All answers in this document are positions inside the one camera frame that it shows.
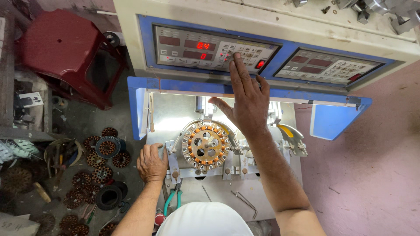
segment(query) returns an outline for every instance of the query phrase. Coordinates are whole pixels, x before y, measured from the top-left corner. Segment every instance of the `control panel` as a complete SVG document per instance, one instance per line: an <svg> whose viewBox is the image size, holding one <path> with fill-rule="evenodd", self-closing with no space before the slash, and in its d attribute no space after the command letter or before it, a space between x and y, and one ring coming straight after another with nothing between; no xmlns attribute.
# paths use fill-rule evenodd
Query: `control panel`
<svg viewBox="0 0 420 236"><path fill-rule="evenodd" d="M154 27L156 58L160 65L229 71L232 55L239 52L248 71L257 74L279 48L270 42L254 42L229 34Z"/></svg>
<svg viewBox="0 0 420 236"><path fill-rule="evenodd" d="M301 79L333 84L350 84L383 63L298 49L275 77Z"/></svg>

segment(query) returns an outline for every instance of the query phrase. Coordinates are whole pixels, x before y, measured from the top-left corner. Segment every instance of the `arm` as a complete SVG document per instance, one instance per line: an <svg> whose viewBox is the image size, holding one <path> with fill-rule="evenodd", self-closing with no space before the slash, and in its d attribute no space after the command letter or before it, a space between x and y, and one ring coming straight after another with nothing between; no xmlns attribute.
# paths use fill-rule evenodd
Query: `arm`
<svg viewBox="0 0 420 236"><path fill-rule="evenodd" d="M163 179L168 169L168 154L163 150L163 160L159 158L161 143L146 144L137 159L137 170L145 186L130 210L114 230L112 236L150 236L155 225L156 204Z"/></svg>
<svg viewBox="0 0 420 236"><path fill-rule="evenodd" d="M234 54L229 70L234 107L216 97L209 102L218 106L247 139L282 235L325 235L308 197L268 130L270 85L261 76L249 76L239 53Z"/></svg>

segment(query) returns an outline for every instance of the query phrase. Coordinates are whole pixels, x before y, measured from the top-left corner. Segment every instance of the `screwdriver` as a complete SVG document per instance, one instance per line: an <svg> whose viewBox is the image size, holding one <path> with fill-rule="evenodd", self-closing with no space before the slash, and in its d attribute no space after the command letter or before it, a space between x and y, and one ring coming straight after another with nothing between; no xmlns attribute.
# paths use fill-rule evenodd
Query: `screwdriver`
<svg viewBox="0 0 420 236"><path fill-rule="evenodd" d="M92 220L93 213L95 212L95 210L96 210L96 205L95 205L95 208L93 209L92 213L90 214L89 219L87 219L86 224L88 224L88 225L89 225L90 221Z"/></svg>

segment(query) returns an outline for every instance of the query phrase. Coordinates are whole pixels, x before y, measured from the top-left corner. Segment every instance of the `blue panel frame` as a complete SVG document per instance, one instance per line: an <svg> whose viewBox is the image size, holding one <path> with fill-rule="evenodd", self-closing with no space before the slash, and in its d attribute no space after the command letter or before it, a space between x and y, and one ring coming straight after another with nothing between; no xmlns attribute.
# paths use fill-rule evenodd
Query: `blue panel frame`
<svg viewBox="0 0 420 236"><path fill-rule="evenodd" d="M336 50L336 49L331 49L331 48L326 48L326 47L319 47L319 46L314 46L314 45L305 44L305 43L292 42L292 41L283 40L283 39L259 36L255 34L248 34L248 33L242 33L242 32L231 31L231 30L226 31L225 29L215 28L211 26L203 26L203 25L192 24L192 23L187 23L187 22L182 22L182 21L175 21L175 20L159 18L159 17L154 17L154 16L144 17L142 15L139 15L138 17L139 17L140 30L142 33L144 52L146 55L146 63L147 63L147 66L153 66L154 68L176 70L176 71L198 72L198 73L210 72L210 70L205 70L205 69L186 68L186 67L179 67L179 66L166 66L166 65L156 64L157 60L156 60L156 55L155 55L155 43L154 43L154 37L153 37L154 35L153 26L152 26L153 23L165 24L165 25L170 25L170 26L180 26L180 27L186 27L186 28L198 29L198 30L214 31L214 32L223 33L223 34L231 34L234 36L260 39L260 40L270 41L275 44L281 44L282 45L281 49L277 52L277 54L273 57L270 63L264 68L264 70L260 74L262 77L265 77L268 80L279 80L279 81L288 81L288 82L297 82L297 83L307 82L306 80L274 77L276 72L279 70L279 68L300 47L315 49L315 50L322 50L322 51L332 52L332 53L340 53L340 54L344 54L348 56L355 56L355 57L365 58L367 60L373 60L373 61L384 63L384 65L381 66L379 69L375 70L375 72L378 70L383 70L387 66L395 62L395 60L387 59L387 58L364 55L360 53L348 52L348 51L343 51L343 50ZM226 76L229 75L228 72L224 72L224 71L212 71L212 72L217 75L226 75ZM370 73L367 73L366 75L364 75L357 81L351 83L351 85L354 85L356 83L363 81L363 79L366 78L371 73L373 73L373 71ZM347 87L347 85L343 85L343 84L331 84L331 83L322 83L322 82L314 82L314 81L311 81L311 84L332 86L332 87Z"/></svg>
<svg viewBox="0 0 420 236"><path fill-rule="evenodd" d="M231 85L144 77L128 77L128 87L134 140L140 140L146 135L140 132L143 112L146 111L144 108L146 89L233 94ZM310 135L328 140L335 140L372 104L371 98L286 89L270 89L270 97L357 104L358 108L314 105Z"/></svg>

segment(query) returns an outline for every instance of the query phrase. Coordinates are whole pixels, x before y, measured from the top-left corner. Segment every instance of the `hand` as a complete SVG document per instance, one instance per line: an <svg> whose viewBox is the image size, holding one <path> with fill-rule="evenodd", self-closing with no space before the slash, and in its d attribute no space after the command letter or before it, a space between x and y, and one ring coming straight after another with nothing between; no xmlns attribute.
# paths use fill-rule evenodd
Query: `hand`
<svg viewBox="0 0 420 236"><path fill-rule="evenodd" d="M137 170L145 184L151 181L163 181L168 169L168 153L166 147L163 149L163 160L159 158L158 147L162 147L162 143L152 145L146 144L140 150L140 156L137 159Z"/></svg>
<svg viewBox="0 0 420 236"><path fill-rule="evenodd" d="M215 104L242 132L247 140L258 139L258 134L268 131L268 105L270 103L270 85L261 76L252 79L239 53L234 54L234 61L229 64L235 105L232 108L220 98L212 97Z"/></svg>

